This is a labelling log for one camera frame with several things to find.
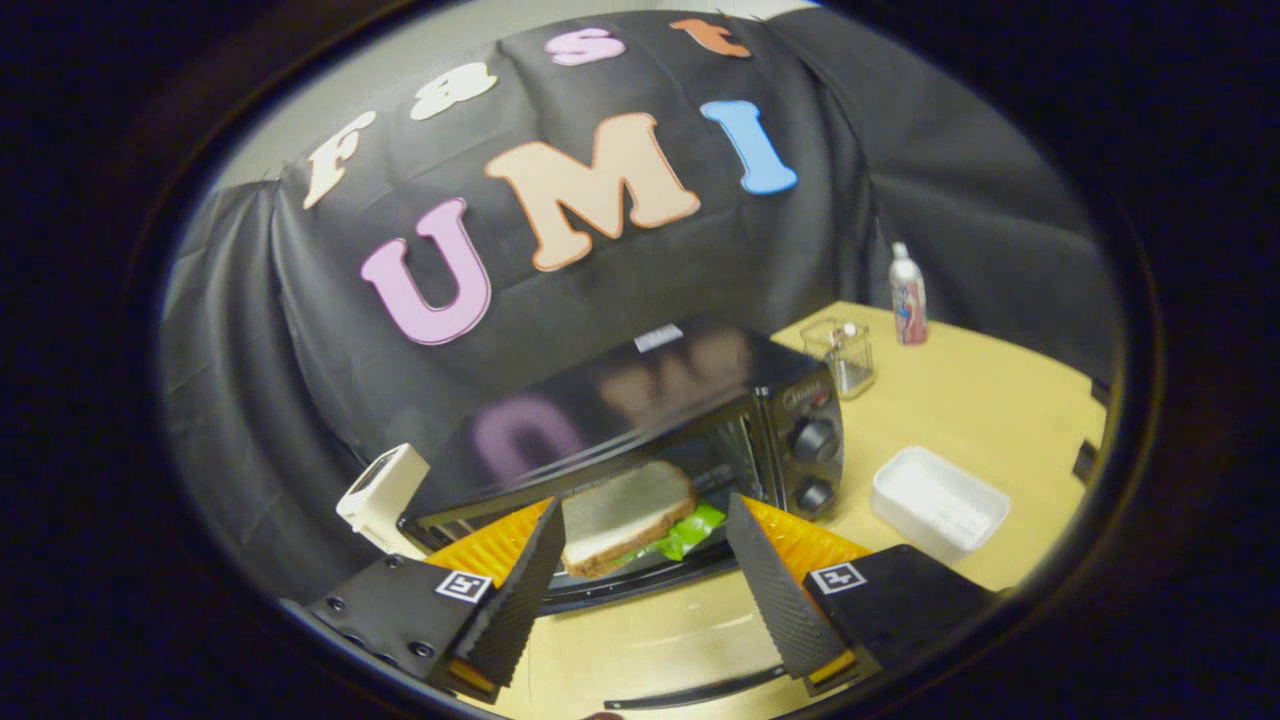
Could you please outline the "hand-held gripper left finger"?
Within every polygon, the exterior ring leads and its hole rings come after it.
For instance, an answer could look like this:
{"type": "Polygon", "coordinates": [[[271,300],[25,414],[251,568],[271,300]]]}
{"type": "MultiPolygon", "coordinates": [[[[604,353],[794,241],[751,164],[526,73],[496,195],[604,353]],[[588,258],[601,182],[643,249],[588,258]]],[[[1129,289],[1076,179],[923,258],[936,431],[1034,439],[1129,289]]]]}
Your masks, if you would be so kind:
{"type": "Polygon", "coordinates": [[[561,561],[562,501],[511,512],[429,559],[388,553],[305,607],[344,652],[492,705],[509,687],[561,561]]]}

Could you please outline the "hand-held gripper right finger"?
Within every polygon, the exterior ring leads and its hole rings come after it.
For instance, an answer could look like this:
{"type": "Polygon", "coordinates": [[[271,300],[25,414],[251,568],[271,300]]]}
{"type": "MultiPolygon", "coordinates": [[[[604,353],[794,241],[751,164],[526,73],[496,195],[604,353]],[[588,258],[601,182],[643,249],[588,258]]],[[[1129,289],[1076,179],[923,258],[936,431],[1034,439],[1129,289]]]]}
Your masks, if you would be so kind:
{"type": "Polygon", "coordinates": [[[924,659],[1000,598],[911,544],[869,551],[744,495],[726,538],[783,670],[812,696],[924,659]]]}

